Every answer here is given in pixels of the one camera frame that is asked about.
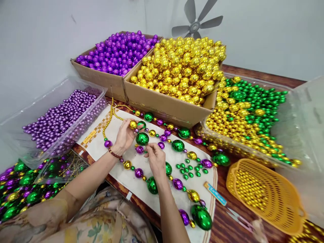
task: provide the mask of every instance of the woman's right hand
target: woman's right hand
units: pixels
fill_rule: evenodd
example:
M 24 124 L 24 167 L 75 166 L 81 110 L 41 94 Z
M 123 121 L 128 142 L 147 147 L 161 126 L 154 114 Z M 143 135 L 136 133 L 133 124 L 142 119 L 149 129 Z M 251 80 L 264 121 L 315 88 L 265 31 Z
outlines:
M 145 158 L 148 157 L 150 162 L 150 168 L 153 176 L 157 183 L 166 179 L 165 175 L 165 153 L 157 145 L 157 143 L 149 143 L 146 146 L 147 154 L 144 155 Z

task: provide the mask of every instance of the white wall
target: white wall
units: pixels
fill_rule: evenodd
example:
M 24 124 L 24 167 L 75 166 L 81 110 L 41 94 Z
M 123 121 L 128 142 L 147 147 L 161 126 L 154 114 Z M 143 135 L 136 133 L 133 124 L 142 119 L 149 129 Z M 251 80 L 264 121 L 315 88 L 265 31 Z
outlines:
M 206 1 L 196 0 L 197 17 Z M 76 75 L 70 58 L 112 33 L 170 37 L 173 26 L 188 24 L 185 2 L 0 0 L 0 120 Z M 218 0 L 204 20 L 224 15 L 223 23 L 200 33 L 227 45 L 226 64 L 310 80 L 323 74 L 323 9 L 322 0 Z M 0 171 L 16 161 L 1 141 L 0 154 Z

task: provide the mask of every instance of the cardboard box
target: cardboard box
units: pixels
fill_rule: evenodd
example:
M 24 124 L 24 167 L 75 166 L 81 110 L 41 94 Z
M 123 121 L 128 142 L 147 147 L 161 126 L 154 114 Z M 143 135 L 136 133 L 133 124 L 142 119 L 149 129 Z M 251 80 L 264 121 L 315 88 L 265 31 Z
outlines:
M 157 117 L 180 127 L 192 128 L 209 116 L 215 107 L 217 92 L 205 96 L 203 107 L 187 103 L 175 97 L 155 92 L 130 83 L 130 78 L 137 75 L 142 61 L 128 73 L 124 80 L 128 103 L 145 112 L 152 112 Z
M 144 34 L 146 38 L 153 38 L 153 35 L 147 35 Z M 87 55 L 89 54 L 89 51 L 93 51 L 96 47 L 93 47 L 85 52 L 83 52 L 80 55 Z M 148 56 L 153 52 L 152 48 L 145 56 Z M 76 61 L 76 58 L 71 59 L 71 63 L 74 66 L 74 68 L 79 73 L 80 77 L 84 80 L 87 80 L 89 82 L 95 83 L 97 85 L 100 85 L 102 87 L 108 88 L 106 92 L 106 96 L 108 97 L 114 97 L 114 99 L 122 101 L 127 103 L 127 96 L 125 93 L 125 87 L 124 87 L 124 79 L 129 76 L 129 74 L 132 72 L 133 69 L 135 69 L 141 61 L 139 61 L 131 71 L 127 73 L 127 75 L 122 78 L 121 76 L 117 76 L 114 74 L 104 73 L 101 71 L 93 70 L 91 68 L 82 66 L 81 64 L 78 64 Z

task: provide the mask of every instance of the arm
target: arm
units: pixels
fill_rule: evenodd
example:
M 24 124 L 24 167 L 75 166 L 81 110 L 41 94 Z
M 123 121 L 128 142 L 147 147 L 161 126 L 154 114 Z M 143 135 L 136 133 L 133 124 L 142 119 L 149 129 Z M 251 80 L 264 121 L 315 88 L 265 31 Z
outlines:
M 165 153 L 156 143 L 146 146 L 150 167 L 158 186 L 163 242 L 190 242 L 165 174 Z
M 119 128 L 116 142 L 111 147 L 111 150 L 118 156 L 123 155 L 134 141 L 134 131 L 129 128 L 130 121 L 130 119 L 123 121 Z M 55 196 L 55 199 L 67 201 L 67 222 L 79 211 L 86 199 L 100 186 L 117 162 L 118 159 L 116 157 L 110 152 L 106 152 Z

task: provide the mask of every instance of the yellow plastic basket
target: yellow plastic basket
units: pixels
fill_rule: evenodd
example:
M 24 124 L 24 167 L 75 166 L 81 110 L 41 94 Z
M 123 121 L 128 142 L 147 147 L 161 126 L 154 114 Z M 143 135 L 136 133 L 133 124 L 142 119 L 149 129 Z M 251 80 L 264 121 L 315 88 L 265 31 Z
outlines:
M 253 177 L 253 180 L 242 179 L 243 176 Z M 248 181 L 248 185 L 244 183 L 244 191 L 242 191 L 242 180 Z M 251 190 L 251 187 L 247 188 L 252 185 L 251 182 L 262 185 L 262 198 L 266 199 L 263 201 L 262 210 L 255 205 L 247 204 L 250 202 L 247 202 L 244 192 Z M 241 188 L 237 188 L 237 183 L 240 183 Z M 306 212 L 301 205 L 298 192 L 286 178 L 278 173 L 253 160 L 241 159 L 229 168 L 226 187 L 247 208 L 282 232 L 296 235 L 303 231 Z

